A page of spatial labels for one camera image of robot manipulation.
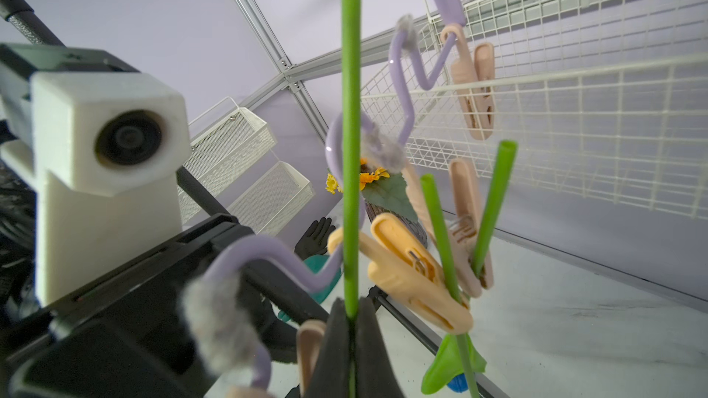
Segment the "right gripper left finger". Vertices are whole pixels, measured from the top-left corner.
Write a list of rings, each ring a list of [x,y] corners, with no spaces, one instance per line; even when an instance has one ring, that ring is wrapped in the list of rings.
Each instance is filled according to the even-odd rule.
[[[344,300],[333,303],[323,344],[304,398],[349,398],[351,329]]]

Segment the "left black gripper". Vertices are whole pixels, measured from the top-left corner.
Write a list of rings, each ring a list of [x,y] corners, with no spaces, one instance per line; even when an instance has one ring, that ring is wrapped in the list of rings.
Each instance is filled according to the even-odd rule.
[[[265,397],[295,361],[292,322],[324,319],[313,270],[279,240],[216,215],[1,333],[5,397]]]

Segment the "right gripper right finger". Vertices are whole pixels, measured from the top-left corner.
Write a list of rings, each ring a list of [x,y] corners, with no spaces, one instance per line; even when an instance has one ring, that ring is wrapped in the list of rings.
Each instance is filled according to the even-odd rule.
[[[355,397],[403,398],[370,298],[359,299],[354,324]]]

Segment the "white tulip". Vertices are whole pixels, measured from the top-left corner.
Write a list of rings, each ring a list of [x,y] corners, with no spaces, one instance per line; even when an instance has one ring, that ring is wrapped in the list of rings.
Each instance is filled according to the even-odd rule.
[[[424,376],[423,385],[443,386],[462,373],[468,385],[469,396],[479,397],[479,387],[473,369],[478,353],[468,334],[470,324],[466,324],[471,316],[463,305],[458,287],[451,241],[444,222],[435,178],[431,174],[424,174],[420,178],[420,184],[441,260],[444,288],[447,290],[446,294],[442,294],[440,311],[444,316],[451,317],[450,332],[442,340],[433,364]]]

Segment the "purple clip hanger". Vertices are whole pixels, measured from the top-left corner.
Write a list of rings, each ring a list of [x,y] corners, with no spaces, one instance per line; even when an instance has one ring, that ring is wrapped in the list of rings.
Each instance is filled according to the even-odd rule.
[[[361,0],[342,0],[343,110],[326,138],[331,189],[343,194],[340,228],[329,237],[327,262],[313,272],[281,241],[264,235],[232,239],[206,272],[190,281],[181,307],[197,352],[215,375],[250,368],[248,387],[235,397],[265,397],[271,379],[271,357],[237,302],[242,274],[249,263],[272,263],[279,281],[291,281],[308,294],[341,278],[344,295],[327,320],[308,320],[296,333],[297,363],[304,397],[395,397],[401,391],[391,369],[370,300],[359,293],[359,259],[369,260],[368,276],[389,296],[441,328],[444,339],[421,384],[434,394],[464,377],[472,396],[479,391],[477,374],[487,363],[472,344],[474,321],[469,302],[493,284],[489,246],[499,217],[516,144],[503,142],[490,193],[481,197],[472,162],[450,163],[459,220],[444,221],[433,176],[418,175],[407,160],[406,145],[417,121],[402,61],[408,58],[420,88],[430,90],[457,52],[450,70],[466,123],[476,138],[486,139],[494,127],[494,100],[488,82],[494,78],[494,49],[484,42],[470,48],[464,32],[461,0],[434,0],[444,22],[442,51],[427,70],[411,17],[398,20],[389,48],[389,74],[404,113],[397,138],[385,136],[361,110]]]

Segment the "yellow tulip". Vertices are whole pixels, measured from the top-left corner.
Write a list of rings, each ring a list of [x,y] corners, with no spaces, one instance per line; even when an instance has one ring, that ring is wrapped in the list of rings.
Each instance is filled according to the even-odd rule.
[[[342,0],[344,294],[353,322],[359,303],[361,0]]]

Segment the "black clothes rack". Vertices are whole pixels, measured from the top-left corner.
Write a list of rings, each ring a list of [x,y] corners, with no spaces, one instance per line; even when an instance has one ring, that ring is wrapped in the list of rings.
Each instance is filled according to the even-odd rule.
[[[101,50],[70,48],[25,0],[1,0],[25,37],[1,47],[11,140],[2,161],[35,193],[39,308],[1,335],[11,397],[188,397],[180,376],[248,369],[236,397],[265,397],[274,359],[304,397],[398,397],[374,302],[348,287],[313,300],[356,258],[396,301],[452,335],[473,319],[446,288],[452,268],[390,215],[370,233],[356,186],[313,272],[282,241],[232,216],[186,169],[184,97]]]

